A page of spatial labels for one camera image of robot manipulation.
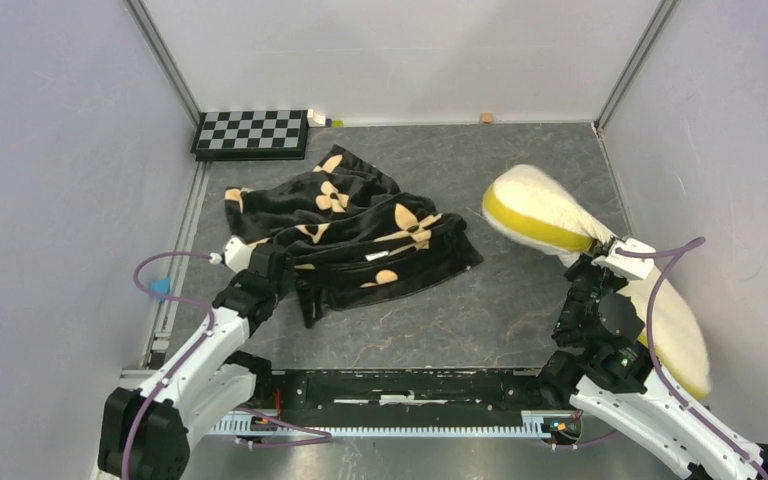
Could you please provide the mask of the black floral pillowcase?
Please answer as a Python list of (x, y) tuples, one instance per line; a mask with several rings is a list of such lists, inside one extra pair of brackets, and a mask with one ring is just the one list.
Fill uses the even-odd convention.
[(275, 187), (226, 188), (224, 213), (245, 244), (287, 251), (308, 328), (332, 310), (407, 297), (483, 261), (460, 215), (402, 190), (340, 145)]

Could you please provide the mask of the white yellow pillow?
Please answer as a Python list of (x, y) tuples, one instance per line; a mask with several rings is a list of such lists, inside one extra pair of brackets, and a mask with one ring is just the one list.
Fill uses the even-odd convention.
[[(536, 166), (519, 164), (500, 175), (482, 199), (488, 223), (516, 243), (571, 266), (595, 241), (616, 233), (588, 212), (559, 182)], [(665, 280), (653, 311), (660, 363), (694, 398), (712, 390), (710, 361), (699, 323), (680, 293)]]

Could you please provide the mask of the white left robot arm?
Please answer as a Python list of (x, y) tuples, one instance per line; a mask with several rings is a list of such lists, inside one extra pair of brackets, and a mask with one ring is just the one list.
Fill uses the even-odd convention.
[(179, 479), (193, 448), (239, 404), (266, 405), (273, 379), (232, 357), (269, 320), (295, 282), (293, 262), (275, 244), (232, 238), (208, 260), (234, 271), (181, 349), (137, 387), (106, 399), (97, 467), (120, 479)]

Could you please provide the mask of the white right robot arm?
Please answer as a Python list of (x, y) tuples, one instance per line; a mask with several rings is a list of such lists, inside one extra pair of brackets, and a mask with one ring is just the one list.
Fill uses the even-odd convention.
[(538, 375), (540, 400), (595, 416), (655, 455), (681, 479), (768, 479), (768, 444), (716, 418), (639, 341), (644, 323), (620, 294), (628, 281), (581, 255)]

